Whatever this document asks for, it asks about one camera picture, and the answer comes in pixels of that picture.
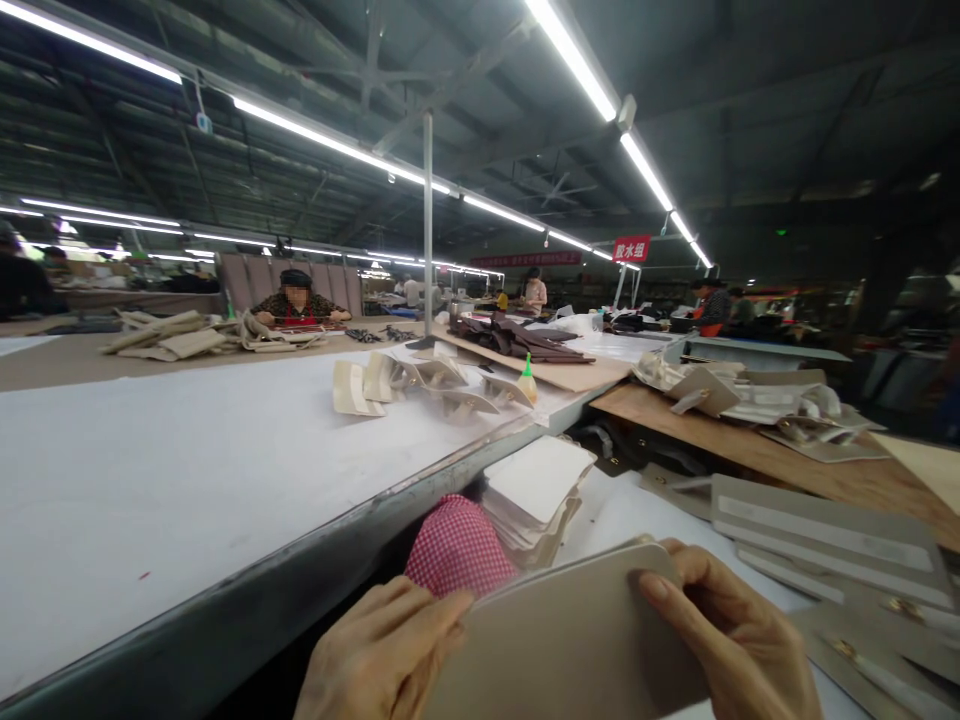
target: ceiling light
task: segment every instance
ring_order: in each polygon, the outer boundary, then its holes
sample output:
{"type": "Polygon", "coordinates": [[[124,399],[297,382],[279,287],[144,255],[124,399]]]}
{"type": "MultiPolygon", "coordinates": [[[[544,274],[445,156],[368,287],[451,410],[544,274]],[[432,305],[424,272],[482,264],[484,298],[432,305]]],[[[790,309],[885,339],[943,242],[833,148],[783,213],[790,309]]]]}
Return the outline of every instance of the ceiling light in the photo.
{"type": "Polygon", "coordinates": [[[500,217],[506,218],[507,220],[512,220],[518,225],[523,225],[524,227],[528,227],[531,230],[536,230],[537,232],[543,232],[544,230],[543,225],[540,225],[539,223],[535,223],[532,220],[528,220],[523,215],[517,215],[516,213],[512,213],[509,210],[500,208],[496,205],[492,205],[488,202],[480,200],[477,197],[474,197],[473,195],[464,195],[463,201],[468,205],[473,205],[474,207],[478,207],[481,210],[486,210],[487,212],[493,213],[494,215],[499,215],[500,217]]]}
{"type": "Polygon", "coordinates": [[[173,260],[176,262],[208,262],[212,263],[213,260],[201,260],[199,258],[188,258],[181,255],[149,255],[148,257],[155,258],[156,260],[173,260]]]}
{"type": "Polygon", "coordinates": [[[232,242],[239,245],[259,245],[260,247],[273,247],[275,243],[265,243],[259,240],[241,240],[240,238],[228,238],[223,235],[206,235],[204,233],[194,233],[194,237],[203,238],[204,240],[220,240],[222,242],[232,242]]]}
{"type": "Polygon", "coordinates": [[[78,222],[82,225],[106,225],[108,227],[125,227],[131,230],[144,230],[147,232],[162,232],[166,235],[183,235],[182,230],[171,230],[169,228],[148,228],[143,225],[131,225],[130,223],[118,223],[112,220],[94,220],[93,218],[74,217],[73,215],[61,215],[61,220],[68,222],[78,222]]]}
{"type": "Polygon", "coordinates": [[[700,261],[707,266],[707,270],[713,267],[713,263],[707,258],[703,253],[703,250],[700,249],[700,246],[696,242],[690,243],[690,247],[693,248],[693,251],[697,254],[697,257],[700,258],[700,261]]]}
{"type": "Polygon", "coordinates": [[[605,122],[613,120],[617,116],[615,101],[607,95],[597,76],[590,70],[586,58],[563,26],[550,0],[527,0],[527,7],[530,8],[530,12],[550,38],[550,42],[560,53],[560,57],[596,106],[600,116],[605,122]]]}
{"type": "Polygon", "coordinates": [[[664,211],[670,212],[673,210],[673,202],[667,195],[667,191],[663,189],[663,185],[661,185],[657,179],[657,174],[653,171],[650,162],[643,156],[643,153],[640,151],[640,146],[637,145],[637,141],[633,139],[633,136],[629,132],[625,132],[620,136],[620,144],[626,148],[627,155],[633,160],[633,164],[637,166],[637,170],[640,171],[643,179],[647,181],[647,185],[650,186],[653,194],[657,196],[657,200],[660,201],[660,205],[664,211]]]}
{"type": "Polygon", "coordinates": [[[393,260],[408,260],[413,262],[416,258],[412,258],[409,255],[388,255],[387,253],[375,253],[373,251],[368,251],[370,255],[376,255],[377,257],[388,257],[393,260]]]}
{"type": "Polygon", "coordinates": [[[82,212],[87,215],[103,215],[104,217],[115,217],[121,220],[136,220],[137,222],[148,222],[154,225],[169,225],[171,227],[180,227],[180,223],[173,220],[161,220],[159,218],[149,218],[143,215],[125,215],[124,213],[109,212],[107,210],[95,210],[92,208],[80,207],[78,205],[64,205],[62,203],[52,203],[46,200],[34,200],[32,198],[20,198],[21,202],[27,205],[39,205],[40,207],[49,207],[54,210],[69,210],[71,212],[82,212]]]}
{"type": "Polygon", "coordinates": [[[86,31],[80,30],[79,28],[71,27],[64,21],[54,18],[52,15],[47,15],[46,13],[41,13],[32,9],[27,10],[26,8],[21,7],[19,3],[14,4],[11,2],[5,2],[4,0],[0,0],[0,12],[4,12],[7,15],[12,15],[13,17],[19,18],[24,22],[30,23],[31,25],[36,25],[37,27],[43,28],[48,32],[59,35],[60,37],[65,37],[68,40],[73,40],[81,45],[86,45],[88,48],[102,52],[104,55],[109,55],[112,58],[129,63],[130,65],[134,65],[141,70],[146,70],[154,75],[159,75],[170,82],[177,83],[177,85],[182,84],[182,81],[180,80],[180,74],[176,70],[166,67],[165,65],[161,65],[145,55],[140,55],[132,50],[120,47],[119,45],[114,45],[107,40],[95,37],[86,31]]]}
{"type": "Polygon", "coordinates": [[[290,246],[291,250],[296,250],[298,252],[312,252],[314,255],[333,255],[335,257],[340,257],[343,253],[333,252],[332,250],[314,250],[313,248],[300,248],[294,245],[290,246]]]}
{"type": "MultiPolygon", "coordinates": [[[[368,165],[373,165],[374,167],[385,170],[388,173],[399,175],[400,177],[405,178],[410,182],[415,182],[418,185],[424,184],[423,175],[411,172],[410,170],[402,168],[399,165],[388,163],[373,153],[366,152],[365,150],[361,150],[357,147],[351,147],[350,145],[340,142],[339,140],[334,140],[332,137],[322,135],[314,130],[304,127],[303,125],[298,125],[291,120],[287,120],[286,118],[280,117],[279,115],[276,115],[268,110],[264,110],[261,107],[257,107],[256,105],[248,103],[246,100],[241,100],[240,98],[235,97],[233,98],[233,104],[238,110],[248,112],[251,115],[260,118],[261,120],[266,120],[269,123],[273,123],[274,125],[282,127],[285,130],[289,130],[290,132],[300,135],[301,137],[305,137],[308,140],[313,140],[315,143],[324,145],[331,150],[336,150],[344,155],[349,155],[355,160],[365,162],[368,165]]],[[[443,183],[438,183],[436,180],[433,181],[433,189],[436,192],[443,193],[444,195],[450,194],[450,188],[443,183]]]]}
{"type": "Polygon", "coordinates": [[[581,250],[586,250],[587,252],[591,252],[591,251],[593,250],[593,248],[590,247],[589,245],[586,245],[586,244],[580,242],[579,240],[574,240],[574,239],[573,239],[572,237],[570,237],[569,235],[563,235],[562,233],[558,233],[556,230],[551,230],[551,231],[550,231],[550,237],[556,238],[557,240],[560,240],[561,242],[565,242],[565,243],[568,243],[568,244],[570,244],[570,245],[573,245],[574,247],[578,247],[578,248],[580,248],[581,250]]]}
{"type": "Polygon", "coordinates": [[[687,227],[687,224],[683,221],[683,218],[680,217],[680,213],[674,210],[670,213],[670,219],[673,220],[673,224],[677,226],[677,230],[680,231],[680,234],[683,235],[684,239],[687,242],[696,242],[697,239],[693,236],[693,233],[690,232],[690,228],[687,227]]]}
{"type": "Polygon", "coordinates": [[[18,208],[0,207],[0,213],[10,213],[12,215],[30,215],[32,217],[43,217],[43,213],[35,213],[32,210],[20,210],[18,208]]]}

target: brown leather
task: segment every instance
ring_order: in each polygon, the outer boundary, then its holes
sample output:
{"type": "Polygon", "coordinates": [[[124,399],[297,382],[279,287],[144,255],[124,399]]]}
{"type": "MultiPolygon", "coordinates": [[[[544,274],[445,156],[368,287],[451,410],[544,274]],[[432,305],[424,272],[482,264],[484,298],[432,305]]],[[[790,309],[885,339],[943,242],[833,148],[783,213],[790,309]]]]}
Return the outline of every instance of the brown leather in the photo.
{"type": "Polygon", "coordinates": [[[489,323],[472,318],[456,318],[450,333],[501,355],[522,359],[530,353],[530,362],[534,363],[586,364],[595,361],[595,358],[584,357],[576,350],[530,332],[513,320],[507,320],[503,313],[494,313],[489,323]]]}

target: red sign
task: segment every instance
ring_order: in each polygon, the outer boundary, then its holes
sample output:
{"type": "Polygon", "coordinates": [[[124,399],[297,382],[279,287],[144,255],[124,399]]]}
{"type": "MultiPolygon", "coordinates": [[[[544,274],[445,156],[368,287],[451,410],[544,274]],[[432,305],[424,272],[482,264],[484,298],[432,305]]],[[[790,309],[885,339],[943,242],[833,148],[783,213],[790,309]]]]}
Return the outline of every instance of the red sign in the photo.
{"type": "Polygon", "coordinates": [[[613,246],[613,259],[618,262],[643,262],[650,251],[649,235],[631,235],[617,238],[613,246]]]}
{"type": "Polygon", "coordinates": [[[530,253],[529,255],[501,255],[492,258],[473,258],[473,267],[533,267],[535,265],[579,265],[581,254],[575,250],[553,253],[530,253]]]}

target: woman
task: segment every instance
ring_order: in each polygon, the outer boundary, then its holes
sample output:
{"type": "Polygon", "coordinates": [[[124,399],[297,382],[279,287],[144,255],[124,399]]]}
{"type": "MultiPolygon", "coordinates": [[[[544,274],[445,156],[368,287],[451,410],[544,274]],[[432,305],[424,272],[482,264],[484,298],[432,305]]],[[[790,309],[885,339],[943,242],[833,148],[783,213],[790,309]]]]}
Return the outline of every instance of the woman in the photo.
{"type": "Polygon", "coordinates": [[[723,283],[716,278],[694,280],[690,284],[693,294],[703,301],[693,313],[693,324],[700,328],[702,337],[716,337],[730,320],[730,299],[723,283]]]}
{"type": "Polygon", "coordinates": [[[318,325],[349,320],[350,313],[322,295],[312,292],[313,281],[302,270],[280,273],[280,292],[274,293],[251,312],[264,325],[318,325]]]}
{"type": "Polygon", "coordinates": [[[517,291],[521,312],[539,315],[547,304],[547,286],[540,279],[540,268],[530,268],[517,291]]]}

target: ceiling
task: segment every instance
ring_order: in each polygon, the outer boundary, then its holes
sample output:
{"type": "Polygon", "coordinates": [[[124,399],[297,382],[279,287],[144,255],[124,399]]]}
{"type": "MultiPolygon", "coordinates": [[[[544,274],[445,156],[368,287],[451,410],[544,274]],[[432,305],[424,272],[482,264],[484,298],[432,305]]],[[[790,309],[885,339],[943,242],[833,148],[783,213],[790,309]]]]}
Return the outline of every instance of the ceiling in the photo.
{"type": "MultiPolygon", "coordinates": [[[[430,107],[437,175],[554,227],[598,240],[663,224],[619,133],[522,0],[65,5],[417,166],[430,107]]],[[[636,98],[667,186],[719,262],[738,228],[879,232],[942,209],[958,157],[960,3],[580,0],[568,11],[616,90],[636,98]]],[[[212,134],[194,122],[194,82],[0,16],[0,192],[422,245],[419,186],[244,116],[199,80],[212,134]]],[[[532,235],[458,199],[437,196],[434,213],[444,255],[471,254],[505,226],[532,235]]]]}

